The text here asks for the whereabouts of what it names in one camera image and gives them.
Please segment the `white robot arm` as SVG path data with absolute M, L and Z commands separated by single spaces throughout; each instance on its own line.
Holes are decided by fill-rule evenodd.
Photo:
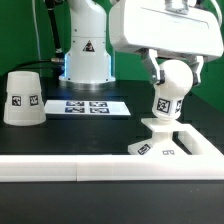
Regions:
M 106 12 L 93 0 L 68 0 L 71 47 L 60 84 L 97 88 L 112 83 L 111 43 L 117 52 L 139 54 L 154 84 L 165 82 L 159 58 L 185 59 L 194 83 L 205 62 L 224 52 L 222 16 L 196 7 L 196 0 L 110 0 Z

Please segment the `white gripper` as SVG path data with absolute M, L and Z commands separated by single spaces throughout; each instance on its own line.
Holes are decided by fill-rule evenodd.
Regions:
M 193 85 L 198 86 L 202 56 L 213 61 L 223 54 L 219 24 L 211 12 L 192 7 L 187 15 L 170 12 L 164 0 L 120 0 L 109 12 L 109 37 L 116 51 L 135 53 L 149 48 L 143 50 L 141 59 L 151 74 L 150 83 L 156 85 L 165 82 L 158 55 L 196 55 L 189 58 L 189 67 Z

